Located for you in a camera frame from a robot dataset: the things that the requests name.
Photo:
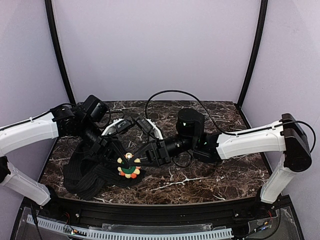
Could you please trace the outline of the flower brooch green orange yellow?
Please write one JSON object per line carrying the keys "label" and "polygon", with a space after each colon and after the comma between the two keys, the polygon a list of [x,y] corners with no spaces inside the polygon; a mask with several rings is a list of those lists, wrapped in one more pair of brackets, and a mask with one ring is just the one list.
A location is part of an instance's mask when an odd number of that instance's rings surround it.
{"label": "flower brooch green orange yellow", "polygon": [[[133,157],[133,154],[130,152],[127,152],[125,155],[125,158],[127,160],[130,160]],[[141,163],[140,159],[137,158],[136,160],[134,160],[135,163]],[[117,159],[117,163],[118,164],[124,164],[124,161],[119,157]],[[140,171],[141,167],[140,166],[128,166],[127,168],[124,167],[117,167],[118,170],[118,174],[122,177],[126,177],[127,179],[135,179],[137,178],[141,171]]]}

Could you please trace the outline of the black pinstriped shirt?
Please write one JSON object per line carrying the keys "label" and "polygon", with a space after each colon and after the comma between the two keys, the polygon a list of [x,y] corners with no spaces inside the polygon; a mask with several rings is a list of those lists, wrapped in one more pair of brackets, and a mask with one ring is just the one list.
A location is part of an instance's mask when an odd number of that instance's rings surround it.
{"label": "black pinstriped shirt", "polygon": [[104,186],[132,187],[146,175],[143,169],[135,178],[119,175],[117,168],[99,163],[96,156],[89,156],[89,145],[83,140],[76,146],[68,164],[63,166],[62,173],[66,190],[86,201],[96,196]]}

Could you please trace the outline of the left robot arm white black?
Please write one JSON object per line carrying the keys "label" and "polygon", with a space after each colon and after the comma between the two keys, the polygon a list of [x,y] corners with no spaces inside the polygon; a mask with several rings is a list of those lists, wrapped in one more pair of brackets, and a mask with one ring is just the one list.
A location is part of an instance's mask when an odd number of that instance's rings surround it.
{"label": "left robot arm white black", "polygon": [[117,138],[103,135],[97,123],[109,107],[94,95],[83,103],[60,104],[47,112],[0,129],[0,184],[46,206],[56,198],[55,191],[20,170],[7,154],[30,144],[62,137],[80,138],[69,162],[62,168],[63,184],[68,192],[90,200],[104,185],[126,188],[135,184],[137,173],[125,173],[120,167],[126,155]]}

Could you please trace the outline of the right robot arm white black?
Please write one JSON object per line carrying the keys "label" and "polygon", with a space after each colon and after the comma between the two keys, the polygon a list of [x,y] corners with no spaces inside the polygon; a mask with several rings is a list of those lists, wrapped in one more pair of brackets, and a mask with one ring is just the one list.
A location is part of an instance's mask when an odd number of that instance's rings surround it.
{"label": "right robot arm white black", "polygon": [[312,164],[311,151],[301,121],[289,113],[271,124],[235,132],[208,134],[204,131],[205,117],[192,108],[177,114],[177,135],[154,139],[136,153],[126,153],[127,166],[157,167],[183,152],[192,151],[193,158],[203,163],[215,163],[233,157],[281,152],[279,163],[259,192],[259,201],[273,204],[297,173]]}

